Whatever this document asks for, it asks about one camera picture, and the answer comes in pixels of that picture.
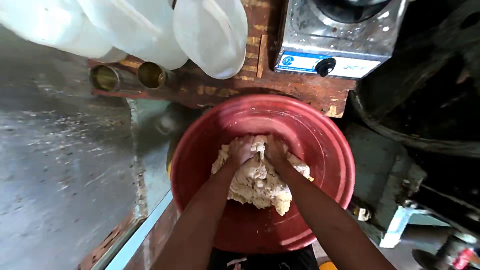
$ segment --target red plastic basin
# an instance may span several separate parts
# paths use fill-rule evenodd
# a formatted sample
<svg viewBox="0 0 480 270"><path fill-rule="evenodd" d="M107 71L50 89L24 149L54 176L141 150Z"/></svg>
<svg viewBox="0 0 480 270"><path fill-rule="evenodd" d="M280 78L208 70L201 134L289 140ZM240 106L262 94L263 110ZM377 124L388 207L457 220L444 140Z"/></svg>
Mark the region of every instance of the red plastic basin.
<svg viewBox="0 0 480 270"><path fill-rule="evenodd" d="M292 98L247 95L213 107L181 138L171 170L173 197L180 211L210 177L221 145L249 133L282 137L289 150L311 167L313 183L341 207L347 207L355 183L355 165L347 140L332 120ZM242 253L280 253L303 248L314 240L315 235L295 206L295 198L283 217L274 207L257 209L252 204L228 200L214 245Z"/></svg>

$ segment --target wooden table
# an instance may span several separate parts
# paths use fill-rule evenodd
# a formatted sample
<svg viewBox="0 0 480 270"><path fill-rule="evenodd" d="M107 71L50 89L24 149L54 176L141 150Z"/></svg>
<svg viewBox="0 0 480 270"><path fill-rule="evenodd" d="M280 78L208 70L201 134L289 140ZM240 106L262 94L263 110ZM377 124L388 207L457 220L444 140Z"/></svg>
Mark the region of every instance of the wooden table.
<svg viewBox="0 0 480 270"><path fill-rule="evenodd" d="M139 92L107 92L93 89L93 94L126 98L167 99L200 108L214 106L228 98L245 94L280 94L296 98L324 112L325 116L340 118L345 109L347 94L355 80L322 78L316 74L275 73L276 39L284 1L242 0L249 23L247 56L240 72L233 78L217 80L206 75L192 61L174 70L180 84L174 91L141 90ZM143 60L128 56L119 63L107 64L136 72ZM93 60L89 66L100 64Z"/></svg>

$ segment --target black shorts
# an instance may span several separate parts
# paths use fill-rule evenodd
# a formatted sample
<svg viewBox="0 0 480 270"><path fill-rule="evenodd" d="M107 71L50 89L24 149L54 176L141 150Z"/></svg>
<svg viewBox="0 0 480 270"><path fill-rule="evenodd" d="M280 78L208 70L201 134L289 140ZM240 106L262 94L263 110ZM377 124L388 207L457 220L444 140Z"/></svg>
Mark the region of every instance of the black shorts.
<svg viewBox="0 0 480 270"><path fill-rule="evenodd" d="M235 268L235 260L241 261L239 263L242 270L318 270L312 245L287 253L255 255L244 255L213 248L208 270L232 270Z"/></svg>

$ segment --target machine label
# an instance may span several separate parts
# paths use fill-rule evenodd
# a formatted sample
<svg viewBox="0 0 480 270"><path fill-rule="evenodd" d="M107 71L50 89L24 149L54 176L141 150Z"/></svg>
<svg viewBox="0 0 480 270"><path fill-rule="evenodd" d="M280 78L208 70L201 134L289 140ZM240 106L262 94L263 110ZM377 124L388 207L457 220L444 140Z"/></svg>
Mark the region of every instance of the machine label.
<svg viewBox="0 0 480 270"><path fill-rule="evenodd" d="M333 76L362 78L370 72L370 70L380 64L380 61L285 51L276 69L303 73L317 73L315 66L318 62L326 58L334 58L336 60L335 68L329 73L329 75Z"/></svg>

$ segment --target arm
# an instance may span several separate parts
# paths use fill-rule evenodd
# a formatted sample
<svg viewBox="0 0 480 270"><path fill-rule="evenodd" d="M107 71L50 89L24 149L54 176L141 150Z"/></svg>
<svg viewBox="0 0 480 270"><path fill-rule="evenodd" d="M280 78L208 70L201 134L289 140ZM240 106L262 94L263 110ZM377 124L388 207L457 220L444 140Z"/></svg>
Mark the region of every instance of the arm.
<svg viewBox="0 0 480 270"><path fill-rule="evenodd" d="M229 158L190 200L151 269L207 268L230 182L240 165L253 157L252 141L248 137L230 144Z"/></svg>
<svg viewBox="0 0 480 270"><path fill-rule="evenodd" d="M301 216L338 270L395 270L353 218L290 165L273 136L268 137L265 156L289 186Z"/></svg>

